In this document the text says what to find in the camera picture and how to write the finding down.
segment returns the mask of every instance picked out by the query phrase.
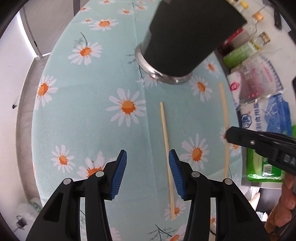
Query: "table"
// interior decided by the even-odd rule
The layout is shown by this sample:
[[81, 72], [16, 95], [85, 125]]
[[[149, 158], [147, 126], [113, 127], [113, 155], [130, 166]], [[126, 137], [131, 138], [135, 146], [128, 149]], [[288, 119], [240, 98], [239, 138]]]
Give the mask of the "table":
[[[92, 0], [58, 40], [44, 69], [32, 123], [36, 182], [44, 204], [60, 182], [85, 179], [121, 149], [128, 163], [119, 194], [106, 209], [113, 240], [183, 238], [190, 203], [174, 193], [170, 219], [168, 173], [160, 102], [169, 145], [208, 178], [222, 180], [224, 113], [238, 126], [226, 77], [210, 54], [183, 85], [160, 83], [140, 71], [135, 47], [144, 39], [155, 0]], [[241, 149], [230, 146], [228, 176], [239, 186]], [[84, 202], [81, 203], [83, 221]], [[212, 202], [212, 221], [215, 203]], [[86, 236], [82, 222], [82, 236]]]

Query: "human hand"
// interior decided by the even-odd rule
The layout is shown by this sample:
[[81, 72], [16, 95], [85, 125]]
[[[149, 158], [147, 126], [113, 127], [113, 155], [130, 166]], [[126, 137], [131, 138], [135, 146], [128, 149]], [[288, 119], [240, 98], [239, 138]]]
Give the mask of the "human hand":
[[292, 192], [294, 185], [294, 176], [287, 173], [281, 188], [281, 197], [277, 205], [274, 221], [278, 227], [282, 227], [292, 219], [292, 212], [296, 205], [296, 196]]

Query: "chopstick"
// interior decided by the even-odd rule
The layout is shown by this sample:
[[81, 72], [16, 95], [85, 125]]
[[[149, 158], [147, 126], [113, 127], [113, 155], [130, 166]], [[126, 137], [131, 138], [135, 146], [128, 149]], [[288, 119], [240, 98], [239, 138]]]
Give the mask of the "chopstick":
[[[221, 93], [221, 100], [222, 100], [222, 108], [224, 114], [224, 127], [225, 130], [229, 129], [229, 120], [228, 120], [228, 110], [227, 110], [227, 101], [225, 97], [225, 91], [222, 83], [219, 83], [220, 93]], [[225, 143], [225, 164], [224, 164], [224, 174], [223, 178], [227, 178], [228, 173], [228, 166], [229, 166], [229, 143], [226, 141]]]
[[170, 213], [172, 220], [175, 219], [175, 200], [174, 200], [174, 190], [173, 190], [173, 176], [172, 172], [170, 170], [170, 165], [168, 162], [168, 152], [169, 152], [169, 144], [168, 144], [168, 131], [166, 128], [166, 122], [165, 122], [165, 111], [163, 108], [163, 103], [160, 102], [160, 114], [161, 114], [161, 122], [163, 125], [163, 137], [165, 140], [165, 155], [167, 160], [167, 170], [168, 170], [168, 186], [170, 191]]

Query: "light blue tablecloth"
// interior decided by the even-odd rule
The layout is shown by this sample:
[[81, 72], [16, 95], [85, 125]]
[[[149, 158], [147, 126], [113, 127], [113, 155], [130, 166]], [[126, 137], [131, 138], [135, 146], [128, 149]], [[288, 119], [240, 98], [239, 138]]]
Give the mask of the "light blue tablecloth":
[[[211, 179], [223, 179], [225, 159], [219, 83], [226, 92], [229, 125], [238, 125], [214, 54], [179, 86], [140, 72], [134, 49], [157, 5], [154, 0], [90, 1], [58, 40], [36, 97], [32, 150], [43, 203], [64, 178], [87, 178], [121, 149], [127, 151], [119, 194], [106, 202], [113, 240], [177, 241], [184, 236], [190, 203], [181, 201], [175, 191], [177, 218], [170, 219], [160, 102], [170, 148]], [[229, 177], [238, 186], [240, 153], [231, 146]]]

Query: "white wall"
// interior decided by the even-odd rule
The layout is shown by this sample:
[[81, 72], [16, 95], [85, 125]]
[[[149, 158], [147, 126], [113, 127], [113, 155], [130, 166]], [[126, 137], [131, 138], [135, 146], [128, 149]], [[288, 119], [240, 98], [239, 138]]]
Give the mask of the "white wall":
[[14, 17], [0, 39], [0, 211], [12, 229], [17, 207], [26, 202], [16, 155], [17, 108], [12, 105], [18, 104], [32, 61]]

